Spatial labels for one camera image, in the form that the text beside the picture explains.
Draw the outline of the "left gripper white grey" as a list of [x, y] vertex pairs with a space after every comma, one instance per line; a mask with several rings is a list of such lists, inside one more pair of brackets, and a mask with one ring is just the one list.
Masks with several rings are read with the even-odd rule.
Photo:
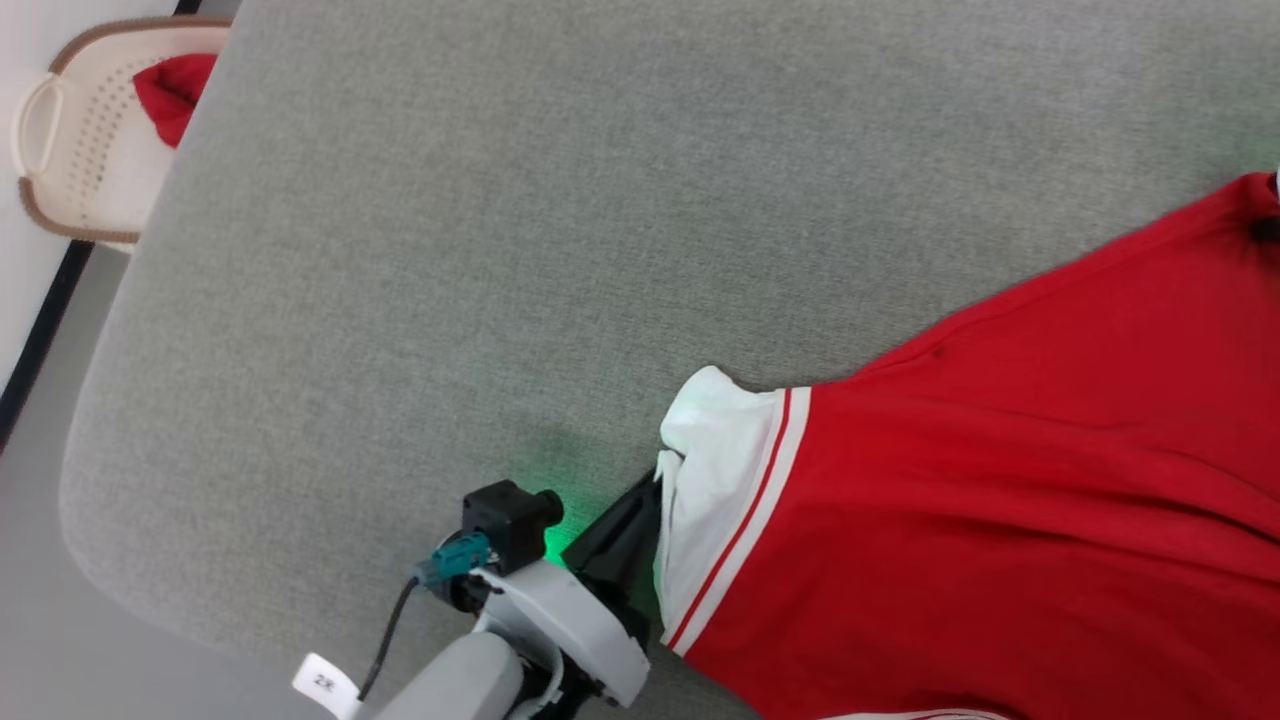
[[[571, 660], [605, 700], [631, 707], [652, 669], [640, 643], [652, 638], [660, 523], [662, 479], [650, 470], [570, 543], [567, 569], [538, 559], [506, 577], [471, 570], [489, 589], [476, 629], [503, 637], [558, 680]], [[620, 619], [570, 570], [602, 577]]]

